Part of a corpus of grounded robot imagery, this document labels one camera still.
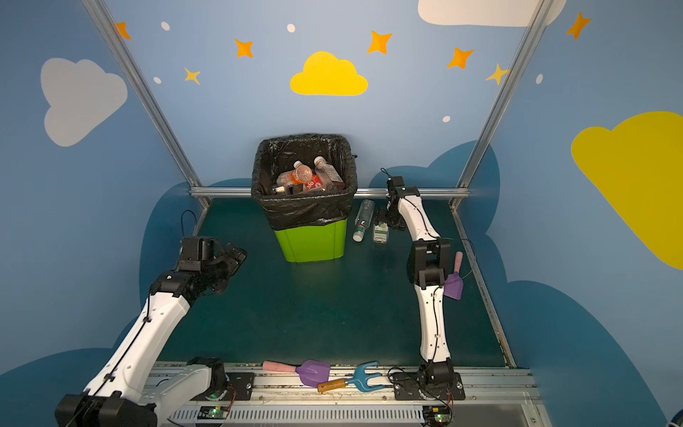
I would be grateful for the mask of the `tall red white label bottle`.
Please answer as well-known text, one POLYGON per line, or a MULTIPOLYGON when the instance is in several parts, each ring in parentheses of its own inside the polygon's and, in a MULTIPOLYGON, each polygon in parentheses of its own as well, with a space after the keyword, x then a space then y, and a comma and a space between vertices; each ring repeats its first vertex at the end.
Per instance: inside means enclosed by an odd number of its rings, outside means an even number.
POLYGON ((371 199, 363 200, 354 222, 355 231, 352 238, 355 242, 360 243, 363 241, 366 230, 372 226, 374 212, 375 202, 371 199))

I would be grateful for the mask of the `purple text label bottle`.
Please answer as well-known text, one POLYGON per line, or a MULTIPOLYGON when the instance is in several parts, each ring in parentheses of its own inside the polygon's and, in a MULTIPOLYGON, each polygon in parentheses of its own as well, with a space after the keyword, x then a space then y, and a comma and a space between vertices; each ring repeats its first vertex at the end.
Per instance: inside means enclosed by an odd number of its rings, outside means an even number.
POLYGON ((320 178, 327 190, 344 190, 346 184, 333 165, 325 158, 318 156, 314 159, 316 175, 320 178))

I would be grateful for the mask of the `red green label bottle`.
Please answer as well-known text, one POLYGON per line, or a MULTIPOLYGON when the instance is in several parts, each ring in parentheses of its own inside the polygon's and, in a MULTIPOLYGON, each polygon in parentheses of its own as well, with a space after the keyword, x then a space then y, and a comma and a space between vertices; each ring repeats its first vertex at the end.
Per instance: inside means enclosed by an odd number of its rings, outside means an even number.
POLYGON ((314 174, 308 183, 303 185, 304 191, 326 191, 327 185, 325 182, 316 174, 314 174))

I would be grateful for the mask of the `white orange milk tea bottle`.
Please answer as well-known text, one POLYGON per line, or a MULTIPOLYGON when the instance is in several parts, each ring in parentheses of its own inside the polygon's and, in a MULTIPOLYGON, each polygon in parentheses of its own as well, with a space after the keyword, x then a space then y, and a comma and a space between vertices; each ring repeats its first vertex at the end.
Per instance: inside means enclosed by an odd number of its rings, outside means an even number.
POLYGON ((293 164, 292 171, 282 173, 277 178, 277 186, 288 188, 299 184, 308 184, 312 178, 313 171, 311 168, 297 160, 293 164))

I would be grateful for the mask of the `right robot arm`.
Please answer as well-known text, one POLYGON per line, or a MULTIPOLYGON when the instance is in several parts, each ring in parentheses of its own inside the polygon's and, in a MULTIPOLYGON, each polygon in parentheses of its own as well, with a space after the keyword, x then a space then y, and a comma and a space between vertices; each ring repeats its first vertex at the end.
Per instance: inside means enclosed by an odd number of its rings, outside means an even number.
POLYGON ((455 380, 443 311, 451 240, 431 225, 418 188, 406 185, 398 175, 387 180, 385 219, 391 229, 407 230, 411 236, 407 277, 414 285, 421 324, 422 364, 416 382, 424 394, 441 399, 455 380))

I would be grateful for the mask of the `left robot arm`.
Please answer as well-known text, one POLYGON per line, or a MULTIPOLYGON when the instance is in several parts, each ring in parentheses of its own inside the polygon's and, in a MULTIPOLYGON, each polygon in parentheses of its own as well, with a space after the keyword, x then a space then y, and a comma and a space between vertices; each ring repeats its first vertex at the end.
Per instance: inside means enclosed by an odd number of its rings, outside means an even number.
POLYGON ((58 425, 160 426, 193 398, 235 398, 217 358, 192 359, 151 391, 144 386, 193 304, 203 295, 220 295, 245 259, 247 251, 217 238, 185 238, 178 262, 150 286, 140 317, 110 360, 81 393, 62 398, 54 412, 58 425))

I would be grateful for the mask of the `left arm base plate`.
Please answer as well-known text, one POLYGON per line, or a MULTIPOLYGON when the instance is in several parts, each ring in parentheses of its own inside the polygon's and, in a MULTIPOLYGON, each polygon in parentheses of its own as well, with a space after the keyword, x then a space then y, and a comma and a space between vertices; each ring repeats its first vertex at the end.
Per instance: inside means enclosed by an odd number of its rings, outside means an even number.
POLYGON ((254 391, 255 374, 246 372, 227 373, 225 384, 212 392, 208 400, 249 401, 254 391))

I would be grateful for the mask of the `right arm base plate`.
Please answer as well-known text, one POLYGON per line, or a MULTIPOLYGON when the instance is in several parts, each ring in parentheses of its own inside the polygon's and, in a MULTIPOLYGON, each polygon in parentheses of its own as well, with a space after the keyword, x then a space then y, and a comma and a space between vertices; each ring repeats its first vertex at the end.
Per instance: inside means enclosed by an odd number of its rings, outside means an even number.
POLYGON ((388 374, 396 400, 465 400, 462 377, 454 373, 445 383, 418 377, 416 373, 393 370, 388 374))

